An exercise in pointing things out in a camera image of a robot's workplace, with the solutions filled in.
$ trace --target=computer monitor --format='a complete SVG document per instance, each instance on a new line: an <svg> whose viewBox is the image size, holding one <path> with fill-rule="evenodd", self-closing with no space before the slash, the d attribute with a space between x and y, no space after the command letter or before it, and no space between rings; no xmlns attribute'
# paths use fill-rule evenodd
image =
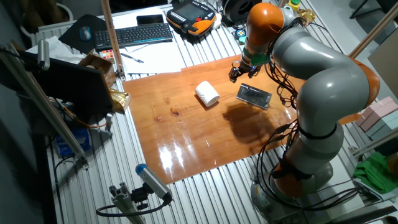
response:
<svg viewBox="0 0 398 224"><path fill-rule="evenodd" d="M18 53L24 60L37 63L37 54ZM99 70L51 58L47 71L32 74L47 96L72 102L73 112L81 118L113 111L109 88Z"/></svg>

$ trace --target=toilet paper roll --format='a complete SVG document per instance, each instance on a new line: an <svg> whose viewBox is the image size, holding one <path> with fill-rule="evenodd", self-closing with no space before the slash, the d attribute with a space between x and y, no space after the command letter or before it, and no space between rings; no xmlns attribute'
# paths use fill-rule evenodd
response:
<svg viewBox="0 0 398 224"><path fill-rule="evenodd" d="M195 93L199 96L202 102L207 106L211 106L220 98L217 91L210 85L208 81L201 82L195 89Z"/></svg>

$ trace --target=keyboard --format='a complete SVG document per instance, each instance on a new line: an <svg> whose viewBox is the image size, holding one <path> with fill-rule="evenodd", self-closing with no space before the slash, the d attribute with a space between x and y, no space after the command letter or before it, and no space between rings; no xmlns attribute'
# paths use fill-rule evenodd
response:
<svg viewBox="0 0 398 224"><path fill-rule="evenodd" d="M95 49L97 51L112 48L107 30L96 31L94 35ZM167 23L116 29L116 36L118 37L119 47L171 42L173 39L169 24Z"/></svg>

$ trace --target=smartphone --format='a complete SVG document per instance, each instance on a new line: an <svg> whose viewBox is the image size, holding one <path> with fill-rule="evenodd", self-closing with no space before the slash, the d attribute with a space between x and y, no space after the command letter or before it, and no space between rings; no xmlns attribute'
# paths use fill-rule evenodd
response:
<svg viewBox="0 0 398 224"><path fill-rule="evenodd" d="M271 100L271 93L249 86L245 83L241 84L238 91L237 99L248 102L252 105L258 106L262 109L268 109L269 101Z"/></svg>
<svg viewBox="0 0 398 224"><path fill-rule="evenodd" d="M137 16L138 25L164 23L162 15Z"/></svg>

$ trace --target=wooden board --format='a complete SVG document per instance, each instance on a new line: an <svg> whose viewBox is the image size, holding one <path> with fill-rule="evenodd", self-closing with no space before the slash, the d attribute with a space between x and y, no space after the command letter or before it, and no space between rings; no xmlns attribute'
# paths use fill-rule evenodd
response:
<svg viewBox="0 0 398 224"><path fill-rule="evenodd" d="M275 128L296 118L296 111L280 102L277 84L264 68L252 79L243 75L230 82L234 60L240 55L123 83L132 96L129 106L146 163L166 184L258 153ZM297 90L304 83L289 79ZM205 80L220 95L210 108L195 95ZM236 99L241 83L272 93L269 109Z"/></svg>

